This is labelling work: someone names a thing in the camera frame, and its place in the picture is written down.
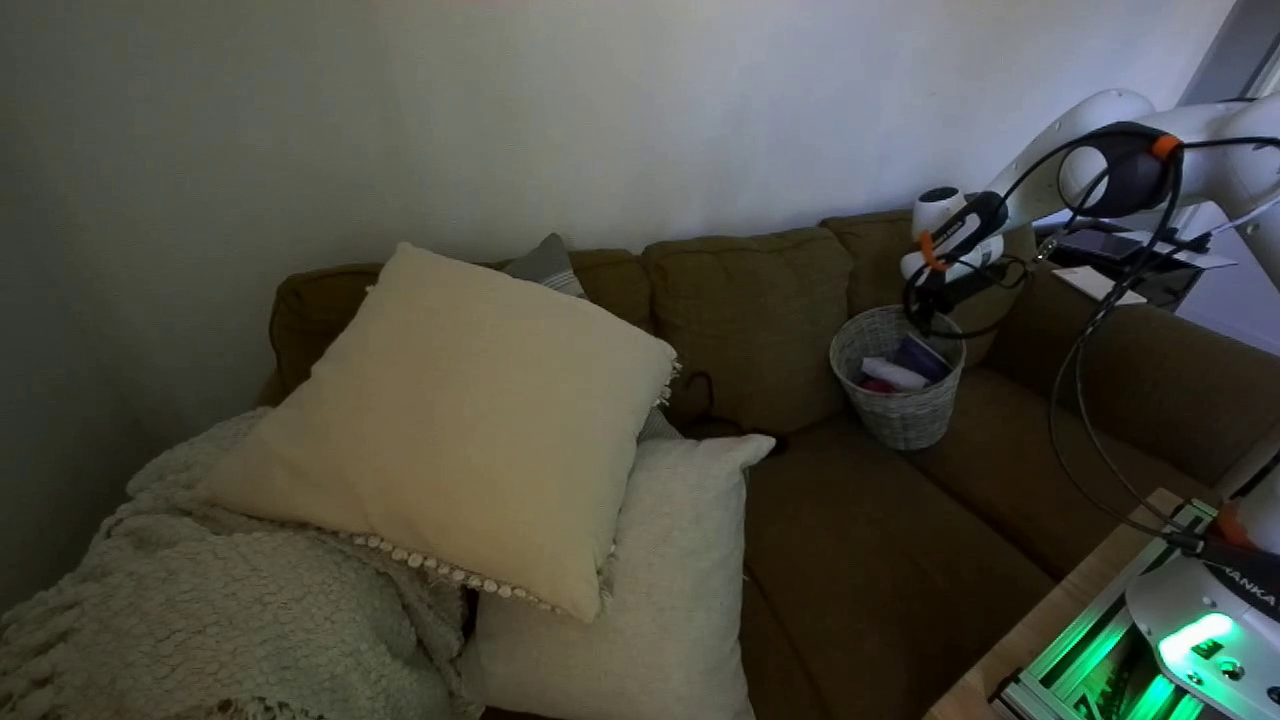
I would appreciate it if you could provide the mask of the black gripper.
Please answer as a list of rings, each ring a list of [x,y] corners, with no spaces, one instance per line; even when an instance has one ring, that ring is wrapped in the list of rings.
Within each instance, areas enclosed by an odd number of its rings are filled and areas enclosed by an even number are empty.
[[[987,288],[1009,281],[1009,263],[969,267],[962,281],[950,281],[935,267],[915,267],[903,281],[903,319],[923,334],[962,334],[957,309]]]

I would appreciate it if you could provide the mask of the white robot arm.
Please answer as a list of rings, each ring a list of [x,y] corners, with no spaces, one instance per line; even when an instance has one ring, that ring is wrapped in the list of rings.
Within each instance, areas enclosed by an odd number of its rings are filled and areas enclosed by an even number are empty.
[[[1214,200],[1229,223],[1276,209],[1280,98],[1183,104],[1155,111],[1136,92],[1096,92],[1060,111],[983,193],[935,187],[935,218],[914,227],[902,258],[903,311],[930,329],[991,288],[1005,234],[1054,210],[1073,218],[1155,214],[1154,242],[1172,247],[1177,210]]]

